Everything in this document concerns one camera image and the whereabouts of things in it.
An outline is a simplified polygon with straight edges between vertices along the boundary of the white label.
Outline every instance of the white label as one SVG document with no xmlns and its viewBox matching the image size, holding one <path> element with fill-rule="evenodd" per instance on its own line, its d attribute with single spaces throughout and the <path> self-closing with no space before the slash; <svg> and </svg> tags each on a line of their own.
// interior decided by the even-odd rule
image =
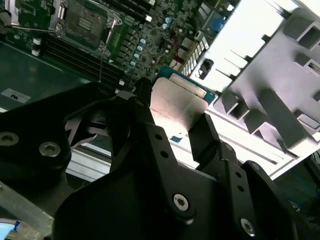
<svg viewBox="0 0 320 240">
<path fill-rule="evenodd" d="M 24 95 L 21 92 L 12 90 L 10 88 L 7 88 L 6 90 L 4 90 L 1 95 L 6 96 L 8 98 L 11 98 L 13 100 L 16 100 L 20 103 L 25 104 L 27 101 L 29 101 L 31 99 L 30 96 Z"/>
</svg>

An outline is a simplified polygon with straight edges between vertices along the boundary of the blue capacitor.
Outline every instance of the blue capacitor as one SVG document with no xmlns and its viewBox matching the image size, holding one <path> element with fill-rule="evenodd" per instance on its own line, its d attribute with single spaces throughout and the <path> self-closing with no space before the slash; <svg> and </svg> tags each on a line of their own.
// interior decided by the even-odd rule
<svg viewBox="0 0 320 240">
<path fill-rule="evenodd" d="M 170 24 L 172 19 L 171 17 L 166 17 L 165 20 L 164 20 L 167 24 Z"/>
</svg>

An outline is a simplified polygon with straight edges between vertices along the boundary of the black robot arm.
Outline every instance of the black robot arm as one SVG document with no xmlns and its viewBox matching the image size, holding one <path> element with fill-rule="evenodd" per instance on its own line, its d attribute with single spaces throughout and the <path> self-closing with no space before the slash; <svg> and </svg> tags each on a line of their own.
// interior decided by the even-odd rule
<svg viewBox="0 0 320 240">
<path fill-rule="evenodd" d="M 112 138 L 111 172 L 47 211 L 52 239 L 314 239 L 266 172 L 239 164 L 206 113 L 188 132 L 199 167 L 178 164 L 149 109 L 151 89 L 144 81 L 138 97 L 114 96 L 89 83 L 0 115 L 0 180 L 43 210 L 61 194 L 71 149 Z"/>
</svg>

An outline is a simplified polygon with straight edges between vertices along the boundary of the motherboard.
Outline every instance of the motherboard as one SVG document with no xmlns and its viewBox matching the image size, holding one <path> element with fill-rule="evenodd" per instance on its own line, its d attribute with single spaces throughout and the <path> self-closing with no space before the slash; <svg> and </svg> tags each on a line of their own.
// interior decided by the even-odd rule
<svg viewBox="0 0 320 240">
<path fill-rule="evenodd" d="M 202 4 L 0 0 L 0 40 L 91 81 L 134 89 L 140 78 L 152 81 L 162 66 L 182 71 L 199 48 L 197 14 Z"/>
</svg>

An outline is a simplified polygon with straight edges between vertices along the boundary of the green circuit board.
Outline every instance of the green circuit board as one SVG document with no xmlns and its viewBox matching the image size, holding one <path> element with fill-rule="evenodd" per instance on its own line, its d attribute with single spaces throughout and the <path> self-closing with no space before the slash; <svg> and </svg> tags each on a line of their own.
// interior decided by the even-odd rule
<svg viewBox="0 0 320 240">
<path fill-rule="evenodd" d="M 0 0 L 3 10 L 6 1 Z M 41 38 L 44 52 L 37 57 L 49 61 L 59 54 L 47 54 L 45 39 L 63 41 L 123 71 L 121 78 L 132 88 L 141 77 L 154 79 L 164 65 L 182 69 L 197 46 L 194 16 L 200 4 L 200 0 L 59 0 L 57 5 L 53 0 L 15 0 L 18 23 L 0 24 L 0 38 L 27 53 L 39 48 L 33 41 Z M 59 17 L 62 7 L 64 16 Z M 60 65 L 73 68 L 65 62 Z"/>
</svg>

